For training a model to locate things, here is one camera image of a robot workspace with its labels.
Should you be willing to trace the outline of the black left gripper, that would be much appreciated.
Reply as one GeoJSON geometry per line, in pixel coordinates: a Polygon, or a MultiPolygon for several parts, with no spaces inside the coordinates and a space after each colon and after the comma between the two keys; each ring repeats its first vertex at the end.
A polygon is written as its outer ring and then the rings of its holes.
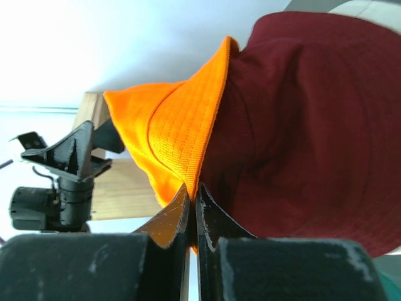
{"type": "Polygon", "coordinates": [[[33,172],[51,181],[50,188],[18,187],[10,201],[9,215],[16,230],[39,232],[88,232],[95,178],[112,166],[111,159],[92,155],[101,149],[116,154],[125,146],[111,120],[95,128],[84,121],[68,135],[48,146],[37,132],[8,141],[15,162],[34,164],[59,176],[33,172]]]}

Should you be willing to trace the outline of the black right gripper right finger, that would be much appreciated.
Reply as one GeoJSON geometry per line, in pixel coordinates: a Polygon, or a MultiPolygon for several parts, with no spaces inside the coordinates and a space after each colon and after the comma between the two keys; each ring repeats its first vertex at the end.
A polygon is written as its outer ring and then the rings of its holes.
{"type": "Polygon", "coordinates": [[[222,300],[222,272],[217,243],[220,238],[254,238],[214,200],[202,182],[195,197],[199,299],[222,300]]]}

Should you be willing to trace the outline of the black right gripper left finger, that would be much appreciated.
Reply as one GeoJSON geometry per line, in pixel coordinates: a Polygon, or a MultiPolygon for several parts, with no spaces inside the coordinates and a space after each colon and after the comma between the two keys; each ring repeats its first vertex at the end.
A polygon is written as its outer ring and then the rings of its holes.
{"type": "Polygon", "coordinates": [[[191,201],[186,185],[135,234],[148,243],[138,285],[139,300],[187,300],[191,246],[191,201]]]}

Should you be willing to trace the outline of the orange bucket hat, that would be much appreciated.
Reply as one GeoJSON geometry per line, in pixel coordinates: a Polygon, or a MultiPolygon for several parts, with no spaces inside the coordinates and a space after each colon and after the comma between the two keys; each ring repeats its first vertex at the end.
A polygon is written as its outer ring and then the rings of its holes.
{"type": "Polygon", "coordinates": [[[162,208],[181,186],[193,201],[237,41],[226,36],[212,58],[189,79],[148,83],[103,96],[112,122],[162,208]]]}

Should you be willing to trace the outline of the dark red bucket hat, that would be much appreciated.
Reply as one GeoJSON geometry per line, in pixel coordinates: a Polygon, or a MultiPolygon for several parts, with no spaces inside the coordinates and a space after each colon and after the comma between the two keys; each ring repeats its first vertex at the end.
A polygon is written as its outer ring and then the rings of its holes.
{"type": "Polygon", "coordinates": [[[400,35],[358,18],[263,16],[229,60],[200,181],[258,237],[400,245],[400,35]]]}

